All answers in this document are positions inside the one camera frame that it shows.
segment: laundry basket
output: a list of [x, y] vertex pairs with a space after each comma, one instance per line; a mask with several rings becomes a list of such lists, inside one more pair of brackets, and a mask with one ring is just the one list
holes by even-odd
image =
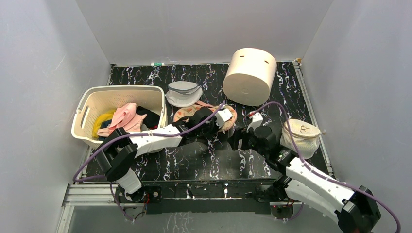
[[93, 125], [97, 117], [127, 103], [136, 103], [158, 114], [160, 116], [158, 128], [167, 125], [165, 94], [162, 88], [145, 85], [101, 86], [93, 87], [83, 95], [74, 115], [71, 134], [96, 149], [103, 142], [92, 137]]

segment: robotic arm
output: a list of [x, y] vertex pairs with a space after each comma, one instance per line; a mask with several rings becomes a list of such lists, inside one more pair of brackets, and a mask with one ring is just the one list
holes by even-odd
[[[123, 138], [103, 149], [96, 156], [96, 160], [108, 181], [118, 183], [132, 200], [139, 200], [144, 195], [145, 187], [130, 168], [133, 160], [154, 150], [178, 147], [192, 143], [199, 137], [213, 136], [232, 117], [228, 109], [222, 109], [197, 128], [197, 125], [211, 114], [212, 111], [208, 108], [201, 108], [194, 116], [184, 117], [164, 128], [140, 132], [142, 136], [127, 137], [128, 133], [123, 128], [116, 129], [105, 139], [101, 147], [114, 138]], [[261, 202], [286, 198], [299, 200], [334, 220], [344, 233], [371, 231], [381, 217], [374, 200], [328, 182], [327, 180], [333, 178], [326, 174], [326, 179], [316, 176], [313, 171], [322, 172], [312, 166], [310, 170], [304, 167], [294, 152], [280, 145], [281, 124], [278, 124], [277, 128], [261, 126], [263, 118], [259, 113], [251, 116], [251, 119], [248, 127], [235, 130], [228, 140], [229, 144], [233, 150], [255, 150], [265, 157], [273, 170], [282, 173], [282, 177], [273, 185], [257, 189], [255, 199]], [[189, 129], [192, 129], [190, 133], [178, 135]], [[363, 186], [360, 189], [372, 194]]]

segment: white mesh laundry bag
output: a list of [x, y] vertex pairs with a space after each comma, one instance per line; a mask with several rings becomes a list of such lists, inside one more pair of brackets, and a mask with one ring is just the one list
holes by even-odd
[[[291, 125], [293, 139], [302, 157], [304, 159], [310, 159], [319, 148], [319, 135], [321, 131], [315, 126], [298, 119], [289, 119], [289, 124]], [[296, 152], [286, 122], [282, 128], [280, 144]]]

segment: black marble table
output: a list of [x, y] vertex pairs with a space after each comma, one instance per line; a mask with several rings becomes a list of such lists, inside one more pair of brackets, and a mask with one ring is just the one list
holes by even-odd
[[[202, 85], [201, 101], [213, 105], [223, 100], [238, 113], [235, 127], [247, 123], [246, 113], [257, 108], [243, 106], [229, 100], [223, 93], [222, 84], [229, 64], [177, 65], [114, 67], [109, 85], [156, 85], [167, 92], [167, 84], [174, 81], [190, 81]], [[284, 104], [288, 116], [311, 123], [302, 90], [292, 62], [277, 63], [277, 71], [268, 101]], [[167, 103], [168, 123], [178, 108]], [[282, 124], [284, 118], [277, 106], [271, 105], [261, 112], [264, 124]], [[227, 134], [220, 133], [208, 141], [198, 141], [179, 148], [166, 148], [158, 153], [145, 154], [132, 164], [143, 182], [161, 181], [250, 181], [274, 180], [280, 173], [270, 169], [262, 156], [254, 151], [233, 151], [227, 143]], [[320, 149], [308, 160], [315, 167], [327, 173], [326, 164]], [[96, 161], [87, 167], [87, 176], [101, 174]]]

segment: yellow cloth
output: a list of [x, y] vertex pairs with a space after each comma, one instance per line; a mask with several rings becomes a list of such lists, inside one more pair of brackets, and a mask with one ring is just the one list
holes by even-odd
[[97, 135], [97, 131], [100, 129], [102, 126], [102, 123], [108, 120], [111, 120], [113, 118], [113, 114], [115, 113], [115, 109], [109, 110], [103, 114], [101, 114], [96, 121], [94, 122], [93, 126], [93, 132], [92, 132], [92, 137], [93, 138], [98, 138], [99, 136]]

